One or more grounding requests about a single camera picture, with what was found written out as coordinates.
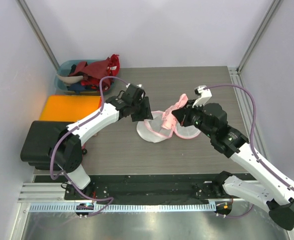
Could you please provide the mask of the pink bra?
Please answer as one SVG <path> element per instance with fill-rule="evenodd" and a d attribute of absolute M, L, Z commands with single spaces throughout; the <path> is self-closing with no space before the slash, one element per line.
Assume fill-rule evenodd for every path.
<path fill-rule="evenodd" d="M 177 120 L 172 114 L 172 111 L 181 109 L 188 101 L 187 95 L 184 93 L 180 95 L 179 100 L 162 114 L 162 125 L 161 127 L 167 130 L 173 130 L 177 124 Z"/>

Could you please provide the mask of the white mesh laundry bag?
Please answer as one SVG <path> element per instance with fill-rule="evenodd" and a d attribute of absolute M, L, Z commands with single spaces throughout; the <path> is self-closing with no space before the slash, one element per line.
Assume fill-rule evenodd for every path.
<path fill-rule="evenodd" d="M 185 140 L 194 139 L 200 135 L 201 131 L 194 126 L 182 127 L 179 123 L 174 122 L 174 125 L 169 129 L 162 126 L 163 111 L 152 111 L 153 119 L 145 119 L 139 121 L 136 131 L 139 136 L 147 142 L 159 143 L 167 140 L 175 134 L 177 137 Z"/>

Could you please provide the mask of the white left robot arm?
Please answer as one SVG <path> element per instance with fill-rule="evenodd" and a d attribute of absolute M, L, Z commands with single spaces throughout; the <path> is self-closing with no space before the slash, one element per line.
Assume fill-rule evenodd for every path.
<path fill-rule="evenodd" d="M 58 140 L 49 152 L 51 177 L 56 179 L 52 171 L 57 164 L 68 181 L 76 186 L 76 194 L 84 200 L 89 199 L 93 186 L 82 166 L 82 147 L 99 131 L 126 117 L 131 117 L 133 122 L 153 118 L 149 98 L 141 84 L 128 84 L 125 91 L 109 97 L 98 110 L 58 133 Z"/>

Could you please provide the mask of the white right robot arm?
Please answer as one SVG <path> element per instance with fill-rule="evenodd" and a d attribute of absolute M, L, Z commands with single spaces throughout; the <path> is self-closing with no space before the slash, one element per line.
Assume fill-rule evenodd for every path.
<path fill-rule="evenodd" d="M 183 127 L 194 126 L 209 139 L 219 153 L 246 169 L 261 185 L 251 185 L 235 175 L 222 172 L 212 185 L 214 195 L 242 198 L 268 213 L 280 227 L 294 228 L 294 180 L 263 157 L 249 139 L 231 127 L 227 113 L 218 103 L 196 106 L 190 100 L 172 115 Z"/>

